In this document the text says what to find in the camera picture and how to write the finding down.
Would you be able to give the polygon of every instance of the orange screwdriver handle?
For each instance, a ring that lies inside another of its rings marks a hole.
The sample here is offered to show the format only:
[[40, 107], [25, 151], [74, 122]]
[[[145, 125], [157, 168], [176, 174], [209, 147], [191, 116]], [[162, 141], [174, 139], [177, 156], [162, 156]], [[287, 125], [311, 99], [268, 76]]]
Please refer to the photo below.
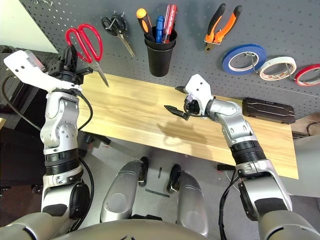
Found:
[[155, 38], [152, 33], [152, 25], [147, 11], [144, 8], [139, 8], [136, 11], [136, 17], [146, 38], [148, 38], [152, 42], [155, 42]]
[[214, 37], [214, 43], [215, 44], [220, 44], [224, 37], [227, 35], [227, 33], [230, 32], [230, 30], [234, 27], [236, 24], [238, 17], [240, 16], [240, 13], [242, 11], [242, 6], [238, 5], [235, 7], [233, 13], [231, 14], [231, 17], [229, 18], [229, 21], [226, 23], [225, 27], [217, 32]]
[[219, 21], [221, 20], [222, 15], [224, 14], [225, 10], [226, 10], [226, 4], [222, 3], [219, 6], [218, 10], [213, 15], [213, 17], [211, 18], [210, 23], [209, 23], [209, 27], [208, 27], [208, 32], [204, 38], [206, 42], [212, 43], [214, 41], [215, 28], [216, 28], [217, 24], [219, 23]]

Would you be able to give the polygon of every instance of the red scissors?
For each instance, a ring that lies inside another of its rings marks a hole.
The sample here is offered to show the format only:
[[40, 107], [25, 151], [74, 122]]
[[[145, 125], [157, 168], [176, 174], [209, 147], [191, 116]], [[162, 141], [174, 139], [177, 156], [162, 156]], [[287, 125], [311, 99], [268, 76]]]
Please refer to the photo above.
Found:
[[[96, 36], [98, 43], [99, 43], [99, 54], [97, 54], [97, 51], [95, 50], [94, 46], [92, 45], [90, 39], [88, 38], [87, 34], [85, 33], [84, 29], [90, 29], [94, 35]], [[95, 29], [94, 26], [90, 25], [90, 24], [80, 24], [78, 26], [78, 28], [69, 28], [66, 32], [65, 32], [65, 40], [68, 43], [68, 45], [72, 45], [72, 41], [70, 39], [70, 34], [74, 33], [75, 37], [77, 39], [77, 42], [79, 43], [84, 56], [80, 53], [80, 52], [76, 52], [76, 54], [78, 55], [79, 58], [81, 58], [82, 60], [86, 61], [87, 63], [91, 64], [92, 62], [95, 64], [96, 68], [98, 69], [99, 75], [102, 78], [102, 80], [104, 81], [104, 83], [107, 85], [107, 87], [109, 87], [108, 81], [105, 77], [104, 72], [102, 71], [100, 65], [99, 65], [99, 61], [102, 58], [102, 54], [104, 51], [104, 46], [100, 37], [99, 32]], [[87, 47], [89, 48], [93, 58], [91, 57], [91, 55], [88, 52]]]

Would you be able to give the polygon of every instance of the orange pliers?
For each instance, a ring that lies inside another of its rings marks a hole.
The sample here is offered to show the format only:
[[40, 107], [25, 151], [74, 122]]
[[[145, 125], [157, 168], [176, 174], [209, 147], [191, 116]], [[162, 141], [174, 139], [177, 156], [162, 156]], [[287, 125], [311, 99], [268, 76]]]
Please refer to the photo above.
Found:
[[204, 38], [204, 42], [205, 42], [204, 51], [205, 52], [210, 52], [212, 50], [212, 48], [214, 47], [214, 44], [216, 44], [216, 45], [221, 44], [224, 37], [227, 35], [227, 33], [230, 32], [230, 30], [236, 24], [238, 17], [242, 11], [242, 6], [238, 5], [235, 7], [235, 9], [233, 10], [233, 13], [231, 14], [231, 16], [229, 18], [229, 21], [225, 25], [225, 27], [215, 34], [215, 32], [214, 32], [215, 28], [216, 28], [217, 24], [219, 23], [219, 21], [221, 20], [222, 15], [224, 14], [225, 10], [226, 10], [226, 4], [222, 3], [219, 6], [218, 10], [213, 15], [213, 17], [211, 18], [211, 21], [210, 21], [209, 27], [208, 27], [208, 32]]

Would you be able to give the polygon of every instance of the red scissor handle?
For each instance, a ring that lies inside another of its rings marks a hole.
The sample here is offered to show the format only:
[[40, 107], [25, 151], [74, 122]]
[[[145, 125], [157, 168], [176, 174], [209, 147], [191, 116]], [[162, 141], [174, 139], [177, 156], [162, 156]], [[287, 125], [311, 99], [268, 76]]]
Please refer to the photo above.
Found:
[[[88, 38], [87, 34], [85, 33], [84, 29], [90, 29], [94, 35], [96, 36], [97, 40], [98, 40], [98, 43], [99, 43], [99, 55], [97, 54], [96, 50], [94, 49], [90, 39]], [[65, 40], [66, 42], [68, 43], [68, 45], [72, 45], [72, 41], [70, 39], [70, 34], [71, 33], [74, 33], [75, 34], [75, 37], [78, 41], [78, 43], [80, 44], [80, 47], [82, 48], [83, 50], [83, 53], [85, 56], [83, 56], [80, 52], [76, 52], [76, 54], [78, 55], [78, 57], [80, 57], [81, 59], [83, 59], [84, 61], [86, 61], [87, 63], [92, 63], [93, 59], [92, 57], [90, 56], [88, 50], [87, 50], [87, 47], [89, 48], [90, 52], [92, 53], [93, 55], [93, 58], [99, 62], [102, 58], [102, 54], [103, 54], [103, 51], [104, 51], [104, 47], [103, 47], [103, 44], [102, 44], [102, 39], [100, 37], [100, 34], [99, 32], [95, 29], [94, 26], [90, 25], [90, 24], [80, 24], [78, 26], [78, 28], [69, 28], [66, 32], [65, 32]]]

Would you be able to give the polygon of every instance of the white tape roll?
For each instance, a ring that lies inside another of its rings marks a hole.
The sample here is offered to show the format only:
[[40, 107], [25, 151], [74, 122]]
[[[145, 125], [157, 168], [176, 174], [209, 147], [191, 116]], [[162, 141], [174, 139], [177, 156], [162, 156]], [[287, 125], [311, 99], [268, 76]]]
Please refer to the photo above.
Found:
[[[288, 68], [290, 72], [286, 69], [285, 71], [278, 72], [275, 74], [266, 74], [265, 71], [271, 66], [277, 65], [277, 64], [288, 64]], [[273, 58], [269, 61], [266, 61], [260, 68], [260, 78], [267, 81], [275, 81], [284, 79], [286, 77], [289, 77], [291, 74], [295, 72], [297, 69], [297, 65], [295, 60], [292, 57], [289, 56], [280, 56]]]

